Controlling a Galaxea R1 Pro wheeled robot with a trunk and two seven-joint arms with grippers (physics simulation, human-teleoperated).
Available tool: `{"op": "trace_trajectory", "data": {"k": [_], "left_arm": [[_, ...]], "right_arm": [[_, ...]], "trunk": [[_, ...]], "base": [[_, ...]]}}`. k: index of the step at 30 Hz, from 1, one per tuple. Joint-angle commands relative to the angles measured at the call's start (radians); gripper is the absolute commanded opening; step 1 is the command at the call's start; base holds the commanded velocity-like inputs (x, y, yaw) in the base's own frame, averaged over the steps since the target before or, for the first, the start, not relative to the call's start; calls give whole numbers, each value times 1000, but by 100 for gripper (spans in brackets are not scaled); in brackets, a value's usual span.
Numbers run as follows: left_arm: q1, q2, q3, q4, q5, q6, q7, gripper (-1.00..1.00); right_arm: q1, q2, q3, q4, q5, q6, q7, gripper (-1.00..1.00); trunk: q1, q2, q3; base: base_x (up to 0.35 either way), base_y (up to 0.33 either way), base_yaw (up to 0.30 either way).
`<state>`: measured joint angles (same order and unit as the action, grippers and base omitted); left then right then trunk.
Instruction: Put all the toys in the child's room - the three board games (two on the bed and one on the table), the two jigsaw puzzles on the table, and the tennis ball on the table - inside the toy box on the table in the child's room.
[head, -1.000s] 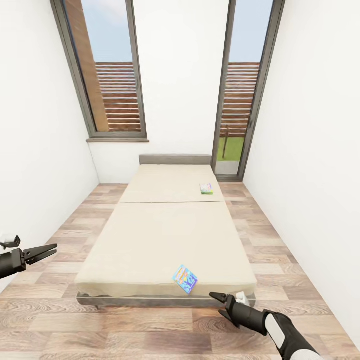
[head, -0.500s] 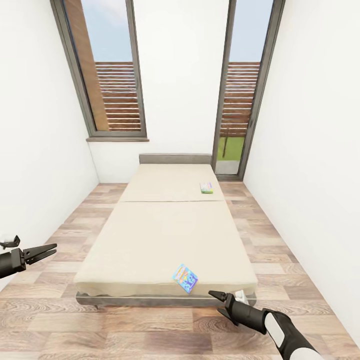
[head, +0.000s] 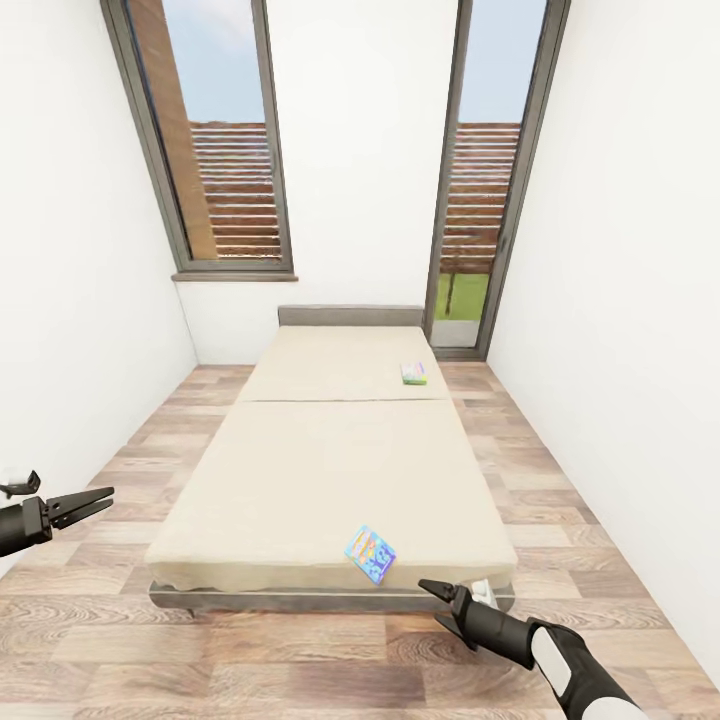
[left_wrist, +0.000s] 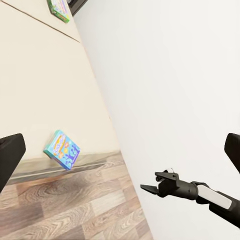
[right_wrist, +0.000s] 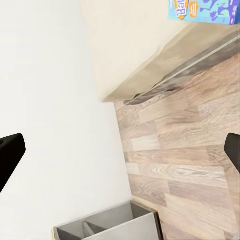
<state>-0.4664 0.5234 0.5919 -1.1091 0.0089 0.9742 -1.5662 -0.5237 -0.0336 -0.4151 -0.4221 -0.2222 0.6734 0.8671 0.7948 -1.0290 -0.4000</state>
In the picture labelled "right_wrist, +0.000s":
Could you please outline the board game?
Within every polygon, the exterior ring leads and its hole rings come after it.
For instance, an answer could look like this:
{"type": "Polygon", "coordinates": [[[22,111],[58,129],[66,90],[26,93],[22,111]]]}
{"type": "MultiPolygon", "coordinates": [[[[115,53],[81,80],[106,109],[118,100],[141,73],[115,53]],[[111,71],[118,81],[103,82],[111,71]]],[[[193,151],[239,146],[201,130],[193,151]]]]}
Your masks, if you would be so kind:
{"type": "Polygon", "coordinates": [[[168,19],[237,25],[240,24],[240,0],[168,0],[168,19]]]}

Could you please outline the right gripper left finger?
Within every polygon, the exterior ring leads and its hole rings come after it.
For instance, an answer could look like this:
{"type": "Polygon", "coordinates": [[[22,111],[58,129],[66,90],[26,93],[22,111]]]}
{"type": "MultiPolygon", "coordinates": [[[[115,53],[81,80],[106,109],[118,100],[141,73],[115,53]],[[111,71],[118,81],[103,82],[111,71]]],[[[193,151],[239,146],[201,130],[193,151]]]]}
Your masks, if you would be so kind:
{"type": "Polygon", "coordinates": [[[22,133],[0,138],[0,193],[26,153],[22,133]]]}

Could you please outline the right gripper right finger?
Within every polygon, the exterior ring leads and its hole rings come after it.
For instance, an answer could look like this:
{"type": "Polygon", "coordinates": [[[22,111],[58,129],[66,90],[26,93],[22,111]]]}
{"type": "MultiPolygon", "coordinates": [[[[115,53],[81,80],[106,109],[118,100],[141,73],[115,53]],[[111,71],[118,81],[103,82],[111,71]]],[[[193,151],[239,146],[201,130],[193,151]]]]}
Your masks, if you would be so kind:
{"type": "Polygon", "coordinates": [[[240,173],[240,135],[235,133],[229,133],[227,135],[224,151],[235,165],[240,173]]]}

